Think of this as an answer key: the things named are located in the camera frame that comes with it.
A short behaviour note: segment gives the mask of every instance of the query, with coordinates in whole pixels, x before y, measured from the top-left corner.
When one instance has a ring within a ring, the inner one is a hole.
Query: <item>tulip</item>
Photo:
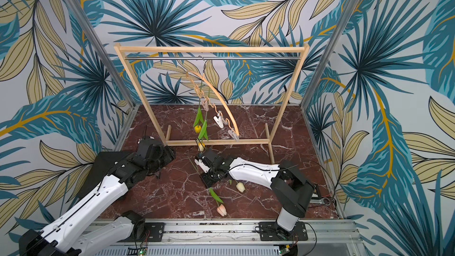
[[[239,190],[241,193],[245,191],[245,186],[243,185],[242,182],[238,182],[237,185],[235,185],[237,190]]]
[[[197,146],[199,148],[199,151],[204,151],[204,148],[205,148],[205,144],[204,143],[197,143]]]
[[[225,215],[228,214],[228,213],[226,212],[226,208],[224,207],[223,204],[221,204],[221,205],[217,208],[217,212],[218,212],[221,216],[225,216]]]

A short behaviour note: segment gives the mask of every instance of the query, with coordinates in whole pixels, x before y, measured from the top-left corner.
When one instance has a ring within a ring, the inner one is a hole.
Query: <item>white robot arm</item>
[[[201,178],[207,188],[230,175],[231,179],[250,181],[271,189],[282,205],[275,228],[285,235],[294,229],[299,218],[305,216],[315,191],[315,185],[287,160],[266,165],[241,157],[223,158],[207,150],[198,154],[195,162],[204,171]]]
[[[20,256],[92,256],[130,236],[140,238],[145,219],[129,211],[108,225],[81,236],[84,230],[115,200],[139,181],[175,158],[175,151],[161,141],[145,138],[138,150],[109,168],[85,197],[40,232],[27,231],[19,240]]]

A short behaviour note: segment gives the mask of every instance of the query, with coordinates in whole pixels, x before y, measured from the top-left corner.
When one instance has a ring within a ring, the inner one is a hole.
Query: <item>marble floor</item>
[[[272,129],[279,106],[230,106],[239,127],[241,138],[266,138],[264,123]],[[152,105],[164,133],[172,126],[171,139],[195,139],[192,127],[197,105]],[[210,109],[208,116],[215,111]],[[228,138],[227,128],[220,129],[210,119],[208,134],[210,139]],[[135,151],[138,140],[144,135],[158,137],[147,112],[141,106],[134,118],[123,151]],[[161,170],[158,176],[147,177],[133,187],[123,200],[117,200],[108,207],[100,218],[112,219],[127,210],[134,210],[145,218],[221,218],[217,204],[205,189],[199,174],[200,168],[194,164],[196,146],[176,146],[177,157]],[[246,160],[270,164],[267,145],[217,145],[212,149],[224,156],[239,156]],[[288,106],[273,140],[275,162],[289,159],[299,165],[301,172],[312,182],[320,185],[323,196],[328,194],[321,168],[309,160],[318,162],[310,141],[307,127],[300,108]],[[226,179],[213,187],[224,201],[227,218],[268,218],[278,216],[281,205],[270,189],[244,182],[246,191],[240,193],[235,182]],[[310,204],[305,218],[338,218],[335,207]]]

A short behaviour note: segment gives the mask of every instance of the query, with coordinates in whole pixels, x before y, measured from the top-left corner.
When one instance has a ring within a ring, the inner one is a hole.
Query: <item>black cable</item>
[[[293,167],[296,167],[297,165],[293,165],[291,167],[288,167],[288,168],[283,168],[283,169],[262,169],[262,168],[259,168],[257,166],[254,166],[253,164],[249,164],[249,163],[243,163],[243,164],[239,164],[239,165],[236,165],[234,166],[233,168],[230,168],[223,176],[223,178],[225,178],[227,176],[227,174],[229,173],[229,171],[231,171],[232,169],[236,168],[236,167],[239,167],[239,166],[245,166],[245,165],[249,165],[249,166],[252,166],[256,169],[259,169],[261,171],[285,171],[285,170],[288,170],[288,169],[291,169]]]
[[[307,225],[309,225],[309,226],[311,227],[311,230],[313,231],[313,233],[314,233],[314,238],[315,238],[315,242],[314,242],[314,245],[313,245],[313,247],[311,248],[311,250],[308,251],[307,253],[305,253],[305,254],[302,255],[302,256],[307,256],[307,255],[310,254],[311,251],[313,251],[313,249],[316,247],[316,244],[317,244],[317,242],[318,242],[318,237],[316,236],[315,230],[313,229],[313,227],[312,227],[309,223],[307,223],[307,222],[303,222],[303,223],[304,223],[304,224],[307,224]]]

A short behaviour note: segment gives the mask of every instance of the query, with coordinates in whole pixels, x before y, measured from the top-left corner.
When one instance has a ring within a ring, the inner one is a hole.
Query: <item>wooden frame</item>
[[[275,163],[273,158],[272,141],[277,132],[278,126],[281,122],[281,117],[284,114],[289,98],[291,97],[292,90],[294,89],[299,73],[304,65],[305,58],[309,51],[309,45],[305,44],[303,47],[122,47],[120,43],[116,43],[114,49],[125,68],[128,76],[130,77],[131,83],[134,89],[137,91],[140,100],[142,101],[145,110],[147,111],[153,126],[164,145],[169,146],[185,146],[185,145],[197,145],[196,140],[171,140],[171,125],[168,125],[168,131],[164,135],[158,120],[156,120],[155,114],[151,109],[149,102],[145,96],[144,90],[142,89],[137,77],[134,75],[134,70],[131,64],[126,60],[125,53],[298,53],[300,59],[297,61],[291,80],[287,87],[286,94],[284,95],[283,101],[280,106],[280,110],[277,115],[275,124],[273,125],[272,131],[269,132],[268,125],[265,123],[265,134],[266,139],[240,139],[235,141],[234,139],[210,139],[205,142],[206,145],[260,145],[268,144],[268,150],[270,153],[270,161],[272,164]]]

